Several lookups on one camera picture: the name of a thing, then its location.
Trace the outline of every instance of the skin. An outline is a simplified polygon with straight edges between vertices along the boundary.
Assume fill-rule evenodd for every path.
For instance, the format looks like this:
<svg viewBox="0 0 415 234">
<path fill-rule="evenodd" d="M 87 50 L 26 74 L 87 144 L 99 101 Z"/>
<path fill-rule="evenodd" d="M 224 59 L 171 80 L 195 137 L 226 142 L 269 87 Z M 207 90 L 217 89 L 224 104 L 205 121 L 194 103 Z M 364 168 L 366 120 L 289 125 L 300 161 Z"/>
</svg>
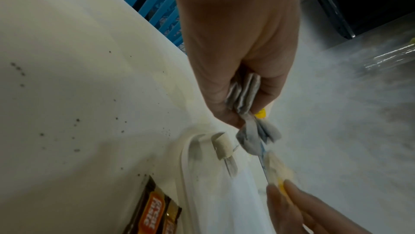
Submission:
<svg viewBox="0 0 415 234">
<path fill-rule="evenodd" d="M 314 234 L 370 234 L 326 203 L 298 189 L 291 181 L 284 188 L 290 204 L 274 185 L 267 187 L 267 205 L 278 234 L 307 234 L 303 224 Z"/>
<path fill-rule="evenodd" d="M 200 91 L 214 116 L 240 128 L 226 108 L 230 80 L 245 66 L 261 76 L 251 112 L 281 93 L 293 64 L 299 0 L 176 0 L 183 40 Z"/>
</svg>

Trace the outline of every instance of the gray floor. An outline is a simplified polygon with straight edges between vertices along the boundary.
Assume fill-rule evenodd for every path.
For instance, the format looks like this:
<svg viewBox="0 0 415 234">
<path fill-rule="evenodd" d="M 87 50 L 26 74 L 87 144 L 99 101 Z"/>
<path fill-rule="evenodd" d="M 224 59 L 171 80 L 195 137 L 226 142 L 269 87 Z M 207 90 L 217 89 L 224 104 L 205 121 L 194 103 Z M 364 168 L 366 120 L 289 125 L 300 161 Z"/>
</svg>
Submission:
<svg viewBox="0 0 415 234">
<path fill-rule="evenodd" d="M 409 15 L 353 40 L 302 2 L 297 56 L 270 119 L 272 149 L 302 187 L 377 234 L 415 231 L 415 62 L 379 73 L 365 59 L 415 37 Z"/>
</svg>

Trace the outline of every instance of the yellow object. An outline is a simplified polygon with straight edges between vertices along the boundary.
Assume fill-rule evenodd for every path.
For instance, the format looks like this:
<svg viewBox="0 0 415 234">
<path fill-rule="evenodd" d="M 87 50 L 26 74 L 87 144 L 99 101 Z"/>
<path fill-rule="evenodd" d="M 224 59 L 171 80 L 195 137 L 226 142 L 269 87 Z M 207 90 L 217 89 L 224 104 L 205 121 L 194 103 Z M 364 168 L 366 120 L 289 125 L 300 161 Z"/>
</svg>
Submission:
<svg viewBox="0 0 415 234">
<path fill-rule="evenodd" d="M 262 108 L 258 113 L 255 114 L 256 117 L 259 119 L 265 118 L 267 113 L 265 112 L 265 108 Z"/>
</svg>

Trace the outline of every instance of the white table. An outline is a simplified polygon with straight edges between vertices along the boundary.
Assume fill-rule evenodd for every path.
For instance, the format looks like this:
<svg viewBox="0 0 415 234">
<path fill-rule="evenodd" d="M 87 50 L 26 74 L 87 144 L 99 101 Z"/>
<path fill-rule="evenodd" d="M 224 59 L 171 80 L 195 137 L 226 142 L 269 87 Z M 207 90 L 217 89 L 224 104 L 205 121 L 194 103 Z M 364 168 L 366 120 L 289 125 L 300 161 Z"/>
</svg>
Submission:
<svg viewBox="0 0 415 234">
<path fill-rule="evenodd" d="M 184 199 L 181 135 L 234 135 L 187 57 L 123 0 L 0 7 L 2 232 L 121 233 L 144 174 Z"/>
</svg>

